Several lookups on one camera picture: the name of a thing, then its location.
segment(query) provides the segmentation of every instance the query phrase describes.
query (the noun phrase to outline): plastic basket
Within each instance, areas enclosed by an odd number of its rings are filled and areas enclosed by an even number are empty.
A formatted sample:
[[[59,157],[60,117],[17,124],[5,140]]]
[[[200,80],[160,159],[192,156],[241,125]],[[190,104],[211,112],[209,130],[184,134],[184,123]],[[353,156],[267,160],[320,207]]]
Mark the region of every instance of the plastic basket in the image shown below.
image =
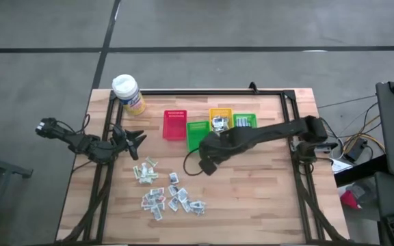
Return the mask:
[[[212,122],[215,116],[220,116],[222,118],[228,118],[229,128],[233,127],[232,109],[229,108],[214,108],[209,110],[209,122]]]
[[[251,127],[258,127],[257,115],[255,115],[254,113],[235,113],[233,115],[233,122],[235,126],[237,126],[237,118],[247,118],[247,122],[250,124]]]
[[[189,151],[198,148],[200,141],[202,141],[211,131],[211,127],[208,121],[188,122],[186,128]]]
[[[186,138],[186,110],[165,110],[163,113],[163,135],[167,140]]]

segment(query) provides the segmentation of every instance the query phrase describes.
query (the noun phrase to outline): small packet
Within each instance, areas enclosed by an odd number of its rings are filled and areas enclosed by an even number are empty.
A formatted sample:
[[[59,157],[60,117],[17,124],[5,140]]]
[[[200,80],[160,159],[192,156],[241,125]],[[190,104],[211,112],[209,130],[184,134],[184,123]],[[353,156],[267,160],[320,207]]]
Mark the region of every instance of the small packet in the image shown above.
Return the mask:
[[[158,195],[158,194],[163,194],[163,193],[164,193],[163,187],[150,190],[150,195]]]
[[[182,207],[185,210],[185,212],[189,213],[191,211],[191,207],[189,206],[189,201],[184,201],[181,203],[182,203]]]
[[[171,173],[170,174],[170,182],[172,183],[172,184],[177,184],[178,182],[179,182],[179,177],[177,176],[177,174],[176,173]]]
[[[173,197],[170,202],[168,202],[168,206],[174,211],[177,212],[179,209],[179,199],[177,197]]]
[[[182,188],[177,192],[177,198],[182,203],[188,200],[188,192],[185,190],[185,188]]]
[[[162,219],[162,214],[158,206],[154,206],[151,208],[151,212],[154,214],[155,219],[160,221]]]
[[[177,188],[177,186],[175,186],[175,185],[170,185],[168,187],[168,191],[170,192],[171,196],[175,196],[175,195],[177,195],[179,188]]]
[[[143,163],[141,164],[142,168],[141,168],[141,178],[145,178],[147,173],[148,173],[148,169],[147,169],[147,164]]]
[[[159,196],[158,198],[156,198],[156,203],[162,203],[166,200],[167,198],[164,197],[163,195]]]
[[[154,160],[152,160],[149,156],[148,156],[147,158],[145,158],[145,161],[148,162],[148,163],[150,163],[150,165],[151,165],[152,167],[156,167],[156,165],[157,165],[157,161],[154,162]]]

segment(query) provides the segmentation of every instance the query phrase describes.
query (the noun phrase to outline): cable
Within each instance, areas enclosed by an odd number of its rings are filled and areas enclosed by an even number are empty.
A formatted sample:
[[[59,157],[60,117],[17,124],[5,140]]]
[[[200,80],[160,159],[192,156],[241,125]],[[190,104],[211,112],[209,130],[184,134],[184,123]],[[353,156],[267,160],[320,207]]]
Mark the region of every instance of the cable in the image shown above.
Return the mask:
[[[301,165],[299,165],[299,167],[300,167],[300,166],[303,166],[304,169],[311,167],[310,173],[313,173],[313,172],[314,172],[314,165],[313,165],[312,163],[301,164]]]
[[[340,137],[353,137],[353,136],[355,136],[355,135],[357,135],[357,134],[363,134],[362,131],[365,129],[365,127],[366,127],[367,125],[371,124],[374,120],[378,119],[379,117],[380,117],[380,116],[377,115],[377,116],[375,116],[373,119],[371,119],[368,123],[365,123],[365,124],[363,125],[363,127],[359,130],[358,133],[355,133],[355,134],[353,134],[353,135],[348,135],[348,136],[340,136]],[[368,130],[368,131],[366,131],[366,132],[364,132],[364,133],[370,133],[373,129],[379,127],[379,125],[381,125],[381,123],[377,124],[377,125],[374,126],[372,129],[370,129],[370,130]]]
[[[383,153],[386,152],[385,147],[376,138],[372,137],[371,135],[365,134],[365,133],[361,134],[360,136],[372,140],[383,151]]]
[[[336,160],[339,160],[339,159],[343,158],[343,154],[344,154],[343,141],[341,140],[340,137],[337,136],[337,134],[335,134],[335,132],[331,129],[330,125],[328,124],[328,122],[325,119],[320,118],[320,120],[323,121],[325,123],[325,125],[329,128],[329,131],[331,131],[331,133],[333,134],[332,137],[336,138],[337,141],[340,142],[340,152],[341,152],[341,154],[340,154],[339,158],[334,158],[334,150],[335,150],[335,148],[331,150],[331,158],[336,159]]]
[[[65,122],[63,122],[63,121],[61,121],[61,120],[56,120],[56,122],[57,123],[60,123],[60,124],[63,124],[64,126],[66,126],[68,129],[68,131],[70,131],[70,132],[72,132],[73,134],[77,134],[77,133],[84,133],[85,132],[85,129],[86,129],[86,127],[88,126],[88,124],[89,124],[89,122],[90,122],[90,114],[89,113],[87,113],[86,115],[85,115],[85,118],[84,118],[84,120],[83,120],[83,126],[81,127],[81,129],[80,130],[78,130],[78,131],[74,131],[74,129],[72,128],[72,127],[70,127],[67,123],[65,123]]]
[[[358,116],[356,116],[341,132],[340,132],[340,134],[339,134],[339,136],[340,137],[342,137],[341,135],[346,131],[346,129],[348,129],[349,128],[349,126],[351,126],[359,117],[361,117],[363,114],[365,114],[365,113],[367,113],[367,112],[369,112],[369,110],[371,109],[371,107],[372,106],[370,106],[368,109],[366,109],[366,110],[364,110],[363,112],[361,112]]]
[[[368,146],[368,145],[366,145],[366,146],[365,146],[365,148],[368,148],[368,149],[370,149],[370,159],[369,159],[369,161],[370,161],[370,160],[372,160],[372,159],[373,159],[373,148],[372,148],[372,147],[370,147],[370,146]]]
[[[83,120],[83,122],[84,122],[84,124],[83,124],[83,126],[81,127],[81,129],[80,130],[78,130],[77,132],[75,132],[75,133],[85,133],[85,129],[86,129],[86,127],[88,126],[88,124],[89,124],[89,122],[90,122],[90,114],[89,113],[87,113],[86,115],[85,115],[85,119]]]
[[[74,168],[74,169],[71,171],[71,173],[73,174],[77,169],[79,169],[79,168],[81,168],[81,167],[84,167],[84,166],[86,166],[87,164],[89,164],[89,163],[91,163],[91,162],[92,162],[92,161],[88,161],[87,163],[81,164],[80,166]]]
[[[63,124],[64,126],[68,127],[69,130],[75,134],[74,129],[73,129],[72,127],[70,127],[67,123],[65,123],[65,122],[63,122],[63,121],[61,121],[61,120],[56,120],[56,122],[57,122],[57,123],[60,123],[60,124]]]
[[[364,132],[364,133],[363,133],[363,130],[365,129],[366,125],[372,123],[374,120],[378,119],[379,117],[380,117],[380,116],[377,115],[376,117],[374,117],[373,119],[371,119],[368,123],[365,123],[365,124],[363,125],[363,127],[359,130],[359,132],[358,132],[357,134],[354,134],[354,135],[352,135],[352,136],[346,136],[346,137],[350,137],[350,138],[348,139],[349,142],[346,141],[347,143],[345,143],[345,145],[346,145],[346,144],[347,144],[347,145],[343,147],[343,150],[346,151],[346,150],[347,150],[347,147],[349,147],[354,141],[356,141],[358,138],[360,138],[360,136],[361,136],[362,134],[369,133],[369,132],[371,132],[373,129],[379,127],[379,125],[381,125],[381,122],[380,122],[378,125],[376,125],[375,127],[373,127],[372,129],[370,129],[370,130],[368,130],[367,132]]]
[[[324,105],[324,106],[320,106],[320,107],[317,107],[317,108],[318,108],[318,109],[323,109],[324,107],[331,107],[331,106],[340,105],[340,104],[343,104],[343,103],[350,103],[350,102],[354,102],[354,101],[357,101],[357,100],[372,98],[372,97],[374,97],[374,96],[376,96],[376,95],[373,95],[373,96],[365,96],[365,97],[362,97],[362,98],[357,98],[357,99],[351,99],[351,100],[347,100],[347,101],[343,101],[343,102],[332,103],[332,104],[330,104],[330,105]]]
[[[197,150],[198,150],[198,148],[195,148],[195,149],[189,151],[189,153],[185,156],[185,160],[183,160],[183,171],[185,171],[185,173],[186,173],[188,176],[197,176],[197,175],[203,173],[203,170],[202,170],[202,171],[200,171],[200,172],[198,172],[198,173],[196,173],[196,174],[190,174],[190,173],[186,170],[186,168],[185,168],[186,160],[188,159],[188,157],[190,156],[191,153],[193,153],[193,152],[195,152],[195,151],[197,151]]]

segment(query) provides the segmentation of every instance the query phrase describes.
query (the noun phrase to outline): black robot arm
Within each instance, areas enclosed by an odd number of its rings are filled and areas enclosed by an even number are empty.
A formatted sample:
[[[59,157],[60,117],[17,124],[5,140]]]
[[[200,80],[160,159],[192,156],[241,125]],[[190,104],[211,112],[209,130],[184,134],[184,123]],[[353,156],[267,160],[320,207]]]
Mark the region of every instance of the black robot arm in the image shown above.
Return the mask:
[[[36,133],[41,137],[62,140],[75,154],[85,154],[89,160],[99,164],[113,160],[122,151],[129,151],[133,160],[137,160],[137,147],[146,138],[145,135],[141,136],[144,131],[131,132],[114,126],[112,138],[101,141],[98,136],[86,135],[80,131],[72,132],[58,123],[55,118],[44,118],[36,127]]]
[[[199,145],[199,166],[204,173],[211,175],[217,169],[216,164],[228,160],[233,155],[241,154],[265,141],[293,136],[298,136],[304,141],[296,146],[296,150],[300,152],[300,161],[314,159],[315,146],[328,138],[321,120],[313,116],[260,128],[234,127],[220,133],[220,136],[210,132]]]

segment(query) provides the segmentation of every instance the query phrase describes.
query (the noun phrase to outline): wooden tabletop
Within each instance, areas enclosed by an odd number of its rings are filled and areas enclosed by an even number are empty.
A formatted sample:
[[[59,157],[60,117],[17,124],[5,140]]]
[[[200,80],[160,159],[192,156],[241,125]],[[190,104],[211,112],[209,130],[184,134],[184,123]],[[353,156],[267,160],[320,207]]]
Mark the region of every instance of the wooden tabletop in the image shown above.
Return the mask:
[[[318,116],[312,89],[294,89],[300,116]],[[91,115],[87,133],[103,131],[110,90],[94,90],[88,113]],[[303,243],[298,196],[286,139],[260,143],[221,164],[212,176],[187,176],[183,159],[187,154],[185,141],[162,138],[163,112],[168,109],[187,110],[187,121],[209,119],[209,108],[230,107],[234,113],[255,113],[259,126],[283,122],[278,96],[145,96],[147,108],[138,116],[126,113],[125,129],[144,130],[147,138],[138,148],[140,159],[120,154],[107,209],[104,243]],[[159,178],[152,185],[140,184],[132,167],[144,159],[159,161],[155,171]],[[85,163],[78,156],[75,167]],[[199,171],[198,155],[187,161],[188,172]],[[64,238],[78,223],[88,207],[95,164],[78,169],[70,179],[57,239]],[[179,175],[179,187],[188,191],[191,200],[206,202],[203,216],[178,212],[166,206],[163,219],[155,221],[149,210],[140,207],[141,197],[155,187],[168,187],[168,174]],[[343,210],[328,161],[315,163],[313,172],[319,207],[330,223],[348,238]],[[314,223],[309,213],[311,229]]]

